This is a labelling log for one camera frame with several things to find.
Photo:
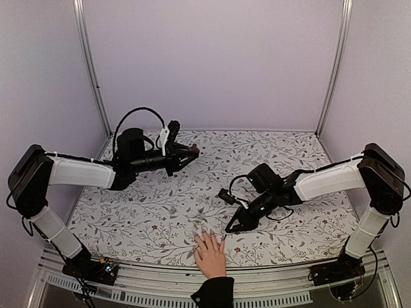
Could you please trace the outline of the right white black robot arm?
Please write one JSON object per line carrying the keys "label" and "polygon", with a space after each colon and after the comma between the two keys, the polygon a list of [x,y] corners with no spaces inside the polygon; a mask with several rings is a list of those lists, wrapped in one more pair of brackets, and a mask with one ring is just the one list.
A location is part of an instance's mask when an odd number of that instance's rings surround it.
{"label": "right white black robot arm", "polygon": [[347,160],[312,171],[298,169],[282,178],[268,164],[255,167],[244,176],[259,196],[247,201],[235,197],[231,189],[221,189],[220,199],[238,209],[225,228],[227,233],[247,232],[259,225],[259,220],[278,207],[299,205],[319,196],[366,189],[370,204],[360,218],[359,225],[345,242],[339,261],[332,266],[332,274],[345,280],[356,271],[356,259],[361,259],[368,247],[386,227],[392,216],[399,213],[404,201],[410,198],[405,191],[405,172],[375,143]]}

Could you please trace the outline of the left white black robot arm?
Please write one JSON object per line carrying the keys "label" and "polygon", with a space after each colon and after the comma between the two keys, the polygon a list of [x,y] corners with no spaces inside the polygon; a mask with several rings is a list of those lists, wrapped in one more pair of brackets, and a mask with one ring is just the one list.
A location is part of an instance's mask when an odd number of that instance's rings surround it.
{"label": "left white black robot arm", "polygon": [[31,145],[8,177],[10,193],[6,205],[54,244],[71,260],[70,267],[81,278],[91,278],[96,269],[90,253],[49,207],[46,199],[51,185],[78,185],[123,191],[138,174],[163,169],[168,176],[198,158],[196,144],[175,142],[177,129],[160,132],[161,147],[145,148],[153,141],[140,128],[129,128],[113,141],[111,160],[94,160],[58,153],[48,153],[38,144]]}

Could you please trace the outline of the person's hand with painted nails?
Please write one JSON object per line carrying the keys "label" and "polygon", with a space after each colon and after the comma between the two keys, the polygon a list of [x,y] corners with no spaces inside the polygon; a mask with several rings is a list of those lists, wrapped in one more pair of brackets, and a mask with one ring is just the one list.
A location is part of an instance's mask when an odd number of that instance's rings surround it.
{"label": "person's hand with painted nails", "polygon": [[195,235],[195,241],[195,262],[204,276],[207,279],[226,277],[225,239],[218,242],[213,231],[203,231],[202,235]]}

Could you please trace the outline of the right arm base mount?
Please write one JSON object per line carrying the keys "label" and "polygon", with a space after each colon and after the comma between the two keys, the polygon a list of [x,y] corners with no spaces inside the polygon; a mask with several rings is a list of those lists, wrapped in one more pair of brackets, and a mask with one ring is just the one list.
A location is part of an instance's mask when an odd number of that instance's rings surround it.
{"label": "right arm base mount", "polygon": [[355,259],[342,253],[337,260],[310,268],[308,280],[314,286],[337,283],[330,287],[331,295],[339,301],[352,300],[364,283],[365,268],[362,258]]}

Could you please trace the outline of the red nail polish bottle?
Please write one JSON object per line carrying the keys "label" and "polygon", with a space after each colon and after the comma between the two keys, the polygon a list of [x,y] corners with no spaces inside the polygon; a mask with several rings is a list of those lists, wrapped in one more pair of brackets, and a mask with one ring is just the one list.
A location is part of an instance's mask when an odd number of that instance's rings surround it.
{"label": "red nail polish bottle", "polygon": [[192,153],[200,153],[200,150],[197,148],[197,145],[196,145],[196,144],[193,144],[192,146],[190,146],[190,147],[188,148],[188,151],[189,151],[189,152],[192,152]]}

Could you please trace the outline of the black sleeved forearm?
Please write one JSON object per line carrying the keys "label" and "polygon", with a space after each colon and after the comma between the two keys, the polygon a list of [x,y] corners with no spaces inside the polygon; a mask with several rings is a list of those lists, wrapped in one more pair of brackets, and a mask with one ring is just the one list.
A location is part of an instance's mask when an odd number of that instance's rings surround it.
{"label": "black sleeved forearm", "polygon": [[191,295],[199,308],[231,308],[234,303],[234,279],[216,277],[206,280],[200,289]]}

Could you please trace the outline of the left aluminium frame post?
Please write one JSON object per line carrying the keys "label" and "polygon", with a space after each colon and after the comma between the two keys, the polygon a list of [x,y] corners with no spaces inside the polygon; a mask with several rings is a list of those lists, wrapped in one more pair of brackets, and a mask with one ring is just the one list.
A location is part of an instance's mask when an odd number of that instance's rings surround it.
{"label": "left aluminium frame post", "polygon": [[109,123],[109,117],[103,102],[103,98],[100,91],[100,83],[96,74],[96,69],[92,57],[91,44],[89,40],[89,34],[87,31],[87,23],[85,18],[84,6],[82,0],[74,0],[74,17],[76,20],[76,26],[78,29],[78,36],[80,39],[80,46],[83,52],[85,66],[89,77],[92,95],[97,108],[98,116],[100,118],[103,131],[107,137],[112,135],[112,128]]}

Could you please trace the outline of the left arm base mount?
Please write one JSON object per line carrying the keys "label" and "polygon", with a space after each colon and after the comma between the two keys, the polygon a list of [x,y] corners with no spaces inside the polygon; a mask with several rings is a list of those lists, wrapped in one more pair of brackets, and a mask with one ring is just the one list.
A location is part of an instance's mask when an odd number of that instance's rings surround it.
{"label": "left arm base mount", "polygon": [[62,273],[89,282],[113,286],[118,269],[118,263],[108,258],[96,261],[89,257],[75,257],[66,259]]}

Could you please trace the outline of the right aluminium frame post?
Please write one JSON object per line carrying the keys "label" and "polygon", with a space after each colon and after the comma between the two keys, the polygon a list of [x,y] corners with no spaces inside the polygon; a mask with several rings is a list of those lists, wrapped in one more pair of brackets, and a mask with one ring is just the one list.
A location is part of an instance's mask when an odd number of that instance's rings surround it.
{"label": "right aluminium frame post", "polygon": [[328,120],[328,115],[331,110],[331,104],[335,95],[335,90],[338,83],[338,77],[341,69],[341,65],[344,58],[345,46],[347,43],[347,38],[349,35],[349,27],[351,22],[351,14],[353,9],[352,0],[342,1],[342,11],[340,16],[340,26],[338,30],[337,46],[335,49],[335,55],[333,59],[333,65],[331,68],[331,74],[328,81],[328,86],[326,89],[326,94],[324,97],[324,102],[320,111],[319,120],[317,122],[315,134],[319,139],[325,131],[326,122]]}

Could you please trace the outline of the aluminium frame post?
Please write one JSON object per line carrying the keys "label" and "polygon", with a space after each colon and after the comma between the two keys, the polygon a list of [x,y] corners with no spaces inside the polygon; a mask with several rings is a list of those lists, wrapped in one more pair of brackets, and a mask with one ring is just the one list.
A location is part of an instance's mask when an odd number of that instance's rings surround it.
{"label": "aluminium frame post", "polygon": [[341,69],[341,65],[344,58],[345,46],[347,43],[347,38],[349,35],[349,27],[351,22],[351,14],[353,9],[352,0],[342,1],[342,11],[340,16],[340,26],[338,30],[337,46],[335,49],[335,55],[333,59],[333,65],[331,68],[331,74],[328,81],[328,86],[326,89],[326,94],[324,97],[324,102],[320,111],[319,120],[317,122],[315,134],[319,139],[325,131],[326,122],[328,120],[328,115],[331,110],[331,104],[335,95],[335,90],[338,83],[338,77]]}
{"label": "aluminium frame post", "polygon": [[100,83],[96,74],[96,69],[92,57],[91,44],[89,40],[89,34],[87,31],[87,23],[85,18],[84,6],[82,0],[74,0],[74,17],[76,20],[76,26],[78,29],[78,36],[80,39],[80,46],[83,52],[85,66],[89,77],[92,95],[97,108],[98,116],[100,118],[103,131],[107,137],[112,135],[112,128],[109,123],[109,117],[103,102],[103,98],[100,91]]}

